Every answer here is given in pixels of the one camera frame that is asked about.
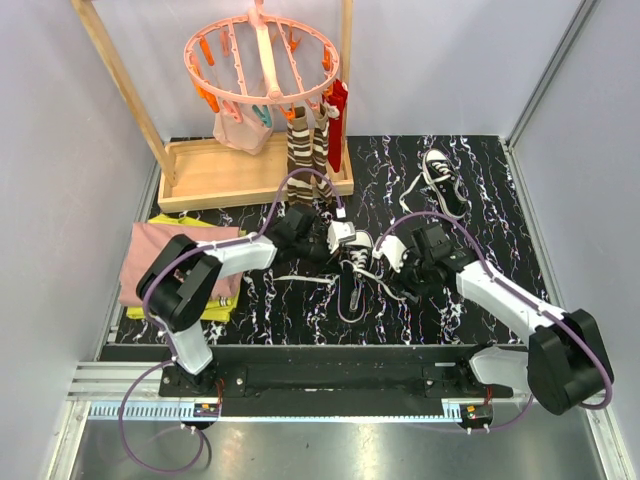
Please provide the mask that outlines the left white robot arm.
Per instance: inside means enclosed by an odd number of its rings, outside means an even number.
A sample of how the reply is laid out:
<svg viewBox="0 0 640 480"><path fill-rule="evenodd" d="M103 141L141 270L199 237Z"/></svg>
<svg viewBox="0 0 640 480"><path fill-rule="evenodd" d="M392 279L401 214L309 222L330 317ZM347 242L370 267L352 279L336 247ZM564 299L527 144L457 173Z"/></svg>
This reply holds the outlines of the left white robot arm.
<svg viewBox="0 0 640 480"><path fill-rule="evenodd" d="M314 208L295 204L260 231L235 239L197 243L175 235L139 280L143 313L164 326L171 360L183 369L180 381L190 393L206 395L216 382L200 324L216 282L294 259L328 261L327 243L310 238L316 218Z"/></svg>

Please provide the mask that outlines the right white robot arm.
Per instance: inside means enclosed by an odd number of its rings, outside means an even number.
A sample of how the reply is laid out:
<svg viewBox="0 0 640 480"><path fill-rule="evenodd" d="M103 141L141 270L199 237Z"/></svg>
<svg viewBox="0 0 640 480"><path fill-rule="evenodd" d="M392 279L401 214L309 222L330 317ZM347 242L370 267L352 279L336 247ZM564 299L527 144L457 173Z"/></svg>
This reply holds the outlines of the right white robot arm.
<svg viewBox="0 0 640 480"><path fill-rule="evenodd" d="M533 396L554 415L576 406L592 408L590 399L598 393L610 402L614 373L592 315L534 296L476 252L455 246L438 224L416 229L412 237L407 246L389 235L376 250L404 295L419 299L447 287L499 320L524 345L523 350L473 348L453 374L460 393L472 397L487 387L506 387Z"/></svg>

